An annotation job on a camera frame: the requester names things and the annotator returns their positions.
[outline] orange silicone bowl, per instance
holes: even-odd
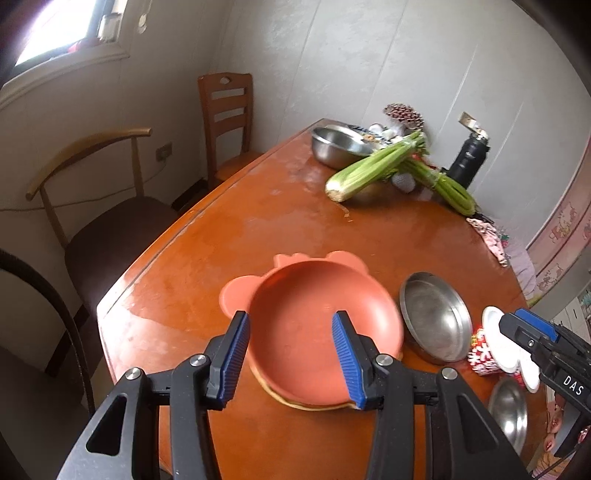
[[[347,310],[358,333],[374,339],[380,352],[398,356],[404,334],[394,301],[348,252],[276,255],[274,261],[264,276],[236,278],[220,293],[228,317],[236,310],[251,317],[247,358],[253,371],[294,406],[347,404],[332,317]]]

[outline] orange table surface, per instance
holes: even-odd
[[[340,206],[324,193],[334,173],[312,156],[309,130],[274,147],[207,195],[160,236],[111,288],[98,308],[99,330],[113,380],[130,367],[147,373],[174,368],[229,320],[220,289],[241,275],[262,275],[275,254],[324,257],[346,250],[398,298],[412,273],[448,281],[465,301],[474,327],[488,305],[525,307],[510,268],[502,268],[459,215],[376,184]],[[406,345],[404,363],[436,372]],[[479,377],[466,361],[454,364],[486,403],[497,375]],[[545,436],[545,395],[527,394],[529,461]],[[364,478],[374,430],[373,412],[306,412],[273,400],[247,365],[235,398],[210,424],[222,476],[231,480]],[[416,479],[425,476],[422,407],[415,408]],[[170,471],[168,410],[160,420],[160,460]]]

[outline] stainless steel bowl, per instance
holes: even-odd
[[[400,309],[417,352],[434,364],[466,357],[472,321],[461,297],[441,278],[412,274],[400,289]]]
[[[342,170],[362,158],[370,156],[374,148],[353,130],[338,125],[312,130],[312,153],[319,162],[335,170]]]
[[[527,434],[527,403],[523,390],[515,380],[505,377],[495,385],[488,411],[519,455]]]

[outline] celery bunch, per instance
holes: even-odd
[[[405,159],[398,166],[399,171],[410,173],[415,180],[435,190],[459,214],[472,216],[476,212],[474,198],[458,182],[441,171],[427,167],[423,162]]]
[[[369,157],[335,173],[326,182],[324,191],[330,200],[344,202],[370,183],[394,174],[403,160],[424,147],[423,133],[413,132],[394,145],[375,151]]]

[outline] stainless steel plate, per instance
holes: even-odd
[[[463,300],[447,282],[428,272],[412,274],[400,289],[400,309],[423,357],[436,364],[466,357],[472,321]]]
[[[527,434],[527,403],[523,390],[515,380],[505,377],[495,385],[488,411],[519,455]]]

